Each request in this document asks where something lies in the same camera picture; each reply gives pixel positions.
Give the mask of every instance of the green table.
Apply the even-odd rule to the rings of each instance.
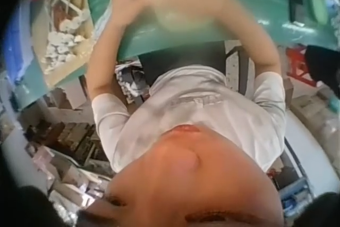
[[[256,17],[259,23],[280,45],[291,46],[296,43],[318,45],[337,49],[337,40],[332,27],[319,25],[306,6],[305,27],[301,28],[289,22],[288,0],[240,0]],[[89,0],[93,22],[104,13],[109,0]],[[145,15],[131,28],[122,41],[119,59],[126,60],[143,53],[173,47],[183,42],[207,42],[232,39],[226,32],[211,24],[197,31],[177,35],[176,40],[163,29],[152,15]],[[71,81],[86,71],[81,67],[66,77],[60,84]],[[16,87],[15,93],[21,108],[28,106],[48,92],[44,77],[37,61],[33,61],[27,69],[22,83]]]

